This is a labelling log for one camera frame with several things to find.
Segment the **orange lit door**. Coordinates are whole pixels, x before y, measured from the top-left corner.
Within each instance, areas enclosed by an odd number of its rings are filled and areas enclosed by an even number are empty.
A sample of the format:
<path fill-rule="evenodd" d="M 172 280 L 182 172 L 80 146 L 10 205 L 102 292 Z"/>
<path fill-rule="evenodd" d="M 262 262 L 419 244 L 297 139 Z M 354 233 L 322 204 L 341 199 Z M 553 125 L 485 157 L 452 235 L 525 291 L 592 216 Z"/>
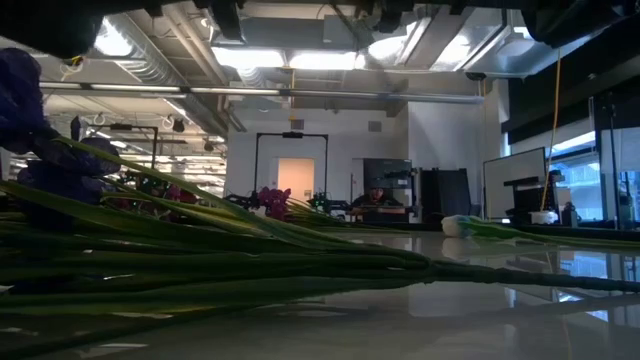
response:
<path fill-rule="evenodd" d="M 290 197 L 306 201 L 314 193 L 315 162 L 311 158 L 279 158 L 277 188 L 290 190 Z"/>

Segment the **silver spiral air duct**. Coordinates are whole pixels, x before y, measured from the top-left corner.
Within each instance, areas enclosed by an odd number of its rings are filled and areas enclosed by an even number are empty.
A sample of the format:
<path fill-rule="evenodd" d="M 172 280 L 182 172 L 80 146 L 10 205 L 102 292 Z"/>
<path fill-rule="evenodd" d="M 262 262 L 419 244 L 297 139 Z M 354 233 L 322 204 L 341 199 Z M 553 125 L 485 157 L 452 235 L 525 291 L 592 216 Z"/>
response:
<path fill-rule="evenodd" d="M 118 65 L 136 78 L 142 85 L 186 86 L 187 82 L 166 59 L 156 45 L 126 14 L 106 16 L 105 23 L 114 27 L 133 48 L 132 60 L 119 61 Z M 170 104 L 185 111 L 187 117 L 203 131 L 225 136 L 228 126 L 215 111 L 211 111 L 198 97 L 185 94 L 184 98 L 168 98 Z"/>

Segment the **black gantry frame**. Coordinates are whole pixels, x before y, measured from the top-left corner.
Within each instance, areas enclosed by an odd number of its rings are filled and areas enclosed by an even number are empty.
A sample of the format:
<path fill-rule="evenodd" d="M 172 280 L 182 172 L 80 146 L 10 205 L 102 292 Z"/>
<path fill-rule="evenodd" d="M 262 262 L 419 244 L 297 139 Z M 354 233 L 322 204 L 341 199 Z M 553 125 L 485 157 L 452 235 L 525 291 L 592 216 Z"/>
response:
<path fill-rule="evenodd" d="M 103 132 L 103 129 L 109 130 L 111 133 L 131 133 L 137 130 L 138 138 L 122 138 L 114 137 Z M 158 150 L 159 129 L 155 126 L 140 126 L 127 123 L 113 123 L 109 125 L 90 125 L 89 134 L 107 139 L 111 145 L 121 150 L 137 151 L 141 154 L 151 156 L 151 167 L 156 165 L 156 157 Z"/>
<path fill-rule="evenodd" d="M 255 140 L 253 187 L 277 188 L 279 158 L 311 158 L 315 162 L 314 193 L 325 191 L 328 184 L 329 136 L 288 131 L 259 132 Z"/>

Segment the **black tripod stand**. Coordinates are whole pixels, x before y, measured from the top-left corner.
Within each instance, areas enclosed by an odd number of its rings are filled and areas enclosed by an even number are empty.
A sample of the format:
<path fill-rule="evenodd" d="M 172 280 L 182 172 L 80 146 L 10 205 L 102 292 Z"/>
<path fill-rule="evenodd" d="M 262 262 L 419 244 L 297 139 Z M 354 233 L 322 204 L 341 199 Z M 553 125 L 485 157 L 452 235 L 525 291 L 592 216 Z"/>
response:
<path fill-rule="evenodd" d="M 599 141 L 600 163 L 604 186 L 604 214 L 613 222 L 616 230 L 621 230 L 621 214 L 619 200 L 619 177 L 616 160 L 615 126 L 616 105 L 611 91 L 598 98 L 599 100 Z"/>

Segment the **dark equipment cart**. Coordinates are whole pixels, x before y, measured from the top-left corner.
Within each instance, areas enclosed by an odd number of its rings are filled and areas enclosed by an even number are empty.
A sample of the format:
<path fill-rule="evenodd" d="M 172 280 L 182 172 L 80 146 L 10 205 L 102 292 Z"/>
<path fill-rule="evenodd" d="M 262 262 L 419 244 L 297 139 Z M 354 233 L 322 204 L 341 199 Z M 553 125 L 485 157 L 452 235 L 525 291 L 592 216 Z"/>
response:
<path fill-rule="evenodd" d="M 530 212 L 554 211 L 559 217 L 556 182 L 564 180 L 558 170 L 552 170 L 549 179 L 545 176 L 526 177 L 504 182 L 504 187 L 512 191 L 514 205 L 506 211 L 514 225 L 535 225 L 531 223 Z"/>

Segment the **white artificial tulip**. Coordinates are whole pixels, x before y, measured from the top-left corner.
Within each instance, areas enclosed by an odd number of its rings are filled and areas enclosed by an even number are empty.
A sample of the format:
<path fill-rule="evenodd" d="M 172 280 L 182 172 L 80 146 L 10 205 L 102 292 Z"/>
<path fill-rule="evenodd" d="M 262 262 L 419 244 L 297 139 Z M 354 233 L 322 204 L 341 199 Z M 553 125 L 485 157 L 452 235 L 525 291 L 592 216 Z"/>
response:
<path fill-rule="evenodd" d="M 446 236 L 455 238 L 486 238 L 495 241 L 528 240 L 540 244 L 570 247 L 610 248 L 620 250 L 639 250 L 640 241 L 612 239 L 582 239 L 577 237 L 542 235 L 510 227 L 489 223 L 474 216 L 454 215 L 441 220 L 442 231 Z"/>

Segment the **black room divider panel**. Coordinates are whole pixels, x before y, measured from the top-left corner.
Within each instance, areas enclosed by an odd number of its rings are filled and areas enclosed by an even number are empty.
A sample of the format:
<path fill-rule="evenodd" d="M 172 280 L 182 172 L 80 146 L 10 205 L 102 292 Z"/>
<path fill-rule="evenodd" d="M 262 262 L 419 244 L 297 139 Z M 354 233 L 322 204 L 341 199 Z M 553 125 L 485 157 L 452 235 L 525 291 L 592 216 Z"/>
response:
<path fill-rule="evenodd" d="M 468 215 L 471 210 L 468 176 L 464 168 L 422 170 L 420 190 L 424 220 L 436 215 Z"/>

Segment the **purple artificial flower bunch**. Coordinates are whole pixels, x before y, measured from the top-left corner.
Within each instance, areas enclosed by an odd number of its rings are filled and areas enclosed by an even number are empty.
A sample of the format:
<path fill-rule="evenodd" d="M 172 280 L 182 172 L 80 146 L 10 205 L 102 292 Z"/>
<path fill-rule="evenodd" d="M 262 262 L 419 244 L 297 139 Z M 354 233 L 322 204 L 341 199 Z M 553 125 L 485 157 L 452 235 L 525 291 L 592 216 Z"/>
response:
<path fill-rule="evenodd" d="M 0 147 L 37 155 L 0 180 L 21 205 L 0 212 L 0 360 L 640 360 L 640 279 L 514 268 L 542 237 L 104 205 L 113 148 L 53 130 L 39 76 L 0 50 Z"/>

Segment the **ceiling light panel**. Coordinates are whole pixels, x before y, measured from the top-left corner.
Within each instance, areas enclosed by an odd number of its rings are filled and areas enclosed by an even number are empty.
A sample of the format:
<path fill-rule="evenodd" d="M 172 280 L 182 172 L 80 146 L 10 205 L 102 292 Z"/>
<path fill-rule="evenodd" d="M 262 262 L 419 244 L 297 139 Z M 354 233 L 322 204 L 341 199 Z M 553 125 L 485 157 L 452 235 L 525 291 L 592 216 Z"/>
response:
<path fill-rule="evenodd" d="M 364 66 L 364 57 L 356 52 L 297 52 L 289 60 L 289 66 L 302 70 L 351 71 Z"/>
<path fill-rule="evenodd" d="M 285 65 L 281 52 L 276 50 L 251 50 L 212 47 L 219 64 L 236 69 L 276 68 Z"/>

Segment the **dark monitor screen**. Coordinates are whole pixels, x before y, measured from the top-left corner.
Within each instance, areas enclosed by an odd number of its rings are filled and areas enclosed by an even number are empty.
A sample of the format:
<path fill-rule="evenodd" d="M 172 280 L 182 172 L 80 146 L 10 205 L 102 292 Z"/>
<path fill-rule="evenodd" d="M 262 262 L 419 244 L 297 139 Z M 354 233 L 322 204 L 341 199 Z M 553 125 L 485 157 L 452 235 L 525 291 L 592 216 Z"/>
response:
<path fill-rule="evenodd" d="M 365 189 L 407 189 L 411 187 L 412 163 L 404 159 L 365 158 L 363 186 Z"/>

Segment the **long grey ceiling pipe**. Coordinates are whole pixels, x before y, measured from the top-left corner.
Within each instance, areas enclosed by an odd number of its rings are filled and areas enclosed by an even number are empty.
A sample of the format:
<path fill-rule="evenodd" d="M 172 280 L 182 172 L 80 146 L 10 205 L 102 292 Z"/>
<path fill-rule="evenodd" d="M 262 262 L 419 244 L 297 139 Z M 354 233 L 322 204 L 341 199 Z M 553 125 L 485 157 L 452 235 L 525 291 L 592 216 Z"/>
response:
<path fill-rule="evenodd" d="M 248 88 L 248 87 L 192 87 L 171 85 L 132 85 L 132 84 L 103 84 L 86 82 L 51 82 L 40 83 L 44 90 L 98 91 L 116 93 L 152 94 L 159 97 L 167 95 L 228 95 L 228 96 L 257 96 L 257 97 L 318 97 L 335 99 L 359 99 L 368 101 L 407 101 L 448 104 L 480 104 L 482 96 L 445 95 L 445 94 L 416 94 L 390 92 L 364 92 L 342 90 L 309 90 L 309 89 L 279 89 L 279 88 Z"/>

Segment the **person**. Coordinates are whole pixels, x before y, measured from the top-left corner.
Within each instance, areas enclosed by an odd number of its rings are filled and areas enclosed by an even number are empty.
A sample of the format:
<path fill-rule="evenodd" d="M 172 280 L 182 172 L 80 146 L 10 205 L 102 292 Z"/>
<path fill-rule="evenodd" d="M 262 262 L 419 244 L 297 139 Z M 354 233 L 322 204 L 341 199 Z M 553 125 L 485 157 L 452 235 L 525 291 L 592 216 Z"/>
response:
<path fill-rule="evenodd" d="M 350 215 L 359 216 L 363 222 L 398 222 L 406 215 L 405 206 L 383 188 L 370 188 L 351 203 Z"/>

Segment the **magenta artificial flower bunch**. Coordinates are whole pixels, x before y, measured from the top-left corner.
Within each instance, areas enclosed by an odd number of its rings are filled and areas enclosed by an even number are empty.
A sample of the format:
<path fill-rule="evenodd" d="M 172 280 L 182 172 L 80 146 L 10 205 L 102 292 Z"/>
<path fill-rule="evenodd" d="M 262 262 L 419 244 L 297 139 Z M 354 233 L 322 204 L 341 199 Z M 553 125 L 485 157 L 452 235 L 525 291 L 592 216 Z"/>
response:
<path fill-rule="evenodd" d="M 140 181 L 136 185 L 136 189 L 153 197 L 163 198 L 165 200 L 190 204 L 195 204 L 197 202 L 197 197 L 193 193 L 183 191 L 179 187 L 165 181 Z M 166 207 L 145 200 L 110 198 L 107 199 L 106 202 L 111 206 L 141 215 L 155 217 L 163 221 L 179 222 L 183 218 L 183 215 L 179 213 L 174 213 Z"/>
<path fill-rule="evenodd" d="M 309 205 L 303 205 L 301 201 L 292 199 L 290 195 L 290 189 L 264 187 L 256 193 L 256 204 L 265 208 L 265 215 L 269 218 L 317 231 L 403 233 L 400 229 L 340 220 L 314 210 Z"/>

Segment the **white whiteboard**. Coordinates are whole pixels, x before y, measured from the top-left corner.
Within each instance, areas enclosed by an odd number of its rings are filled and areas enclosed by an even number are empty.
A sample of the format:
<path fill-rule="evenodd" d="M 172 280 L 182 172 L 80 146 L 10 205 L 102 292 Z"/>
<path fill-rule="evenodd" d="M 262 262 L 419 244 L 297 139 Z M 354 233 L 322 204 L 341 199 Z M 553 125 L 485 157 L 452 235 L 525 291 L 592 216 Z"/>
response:
<path fill-rule="evenodd" d="M 514 207 L 514 186 L 510 182 L 529 180 L 537 185 L 544 180 L 546 156 L 543 147 L 483 163 L 485 213 L 490 220 L 507 217 Z"/>

